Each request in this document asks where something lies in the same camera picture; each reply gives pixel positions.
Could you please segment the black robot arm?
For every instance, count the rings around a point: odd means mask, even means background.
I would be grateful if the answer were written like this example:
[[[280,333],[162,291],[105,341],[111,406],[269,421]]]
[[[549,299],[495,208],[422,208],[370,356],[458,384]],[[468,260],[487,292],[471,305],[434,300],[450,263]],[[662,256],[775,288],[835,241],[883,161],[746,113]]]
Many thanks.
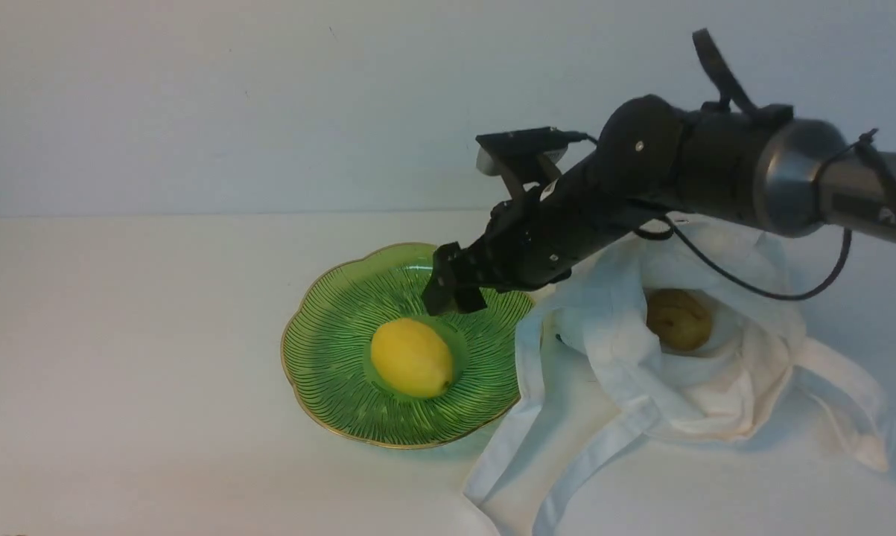
[[[433,254],[422,293],[431,315],[486,307],[482,290],[534,291],[624,235],[669,214],[699,216],[782,237],[842,227],[896,243],[896,153],[874,146],[876,131],[847,141],[832,124],[795,118],[788,106],[734,112],[706,103],[686,112],[654,95],[625,102],[569,170],[554,156],[586,133],[538,128],[476,138],[479,166],[499,176],[510,200],[496,205],[468,247]]]

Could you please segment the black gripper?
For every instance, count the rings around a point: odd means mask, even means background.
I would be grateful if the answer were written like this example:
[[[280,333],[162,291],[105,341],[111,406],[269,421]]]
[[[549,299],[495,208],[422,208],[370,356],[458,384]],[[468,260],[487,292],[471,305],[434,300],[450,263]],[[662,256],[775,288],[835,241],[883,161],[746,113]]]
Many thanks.
[[[513,203],[461,253],[458,242],[434,250],[422,292],[428,315],[486,309],[481,287],[530,291],[560,281],[580,261],[660,217],[655,206],[607,186],[593,153],[549,188]]]

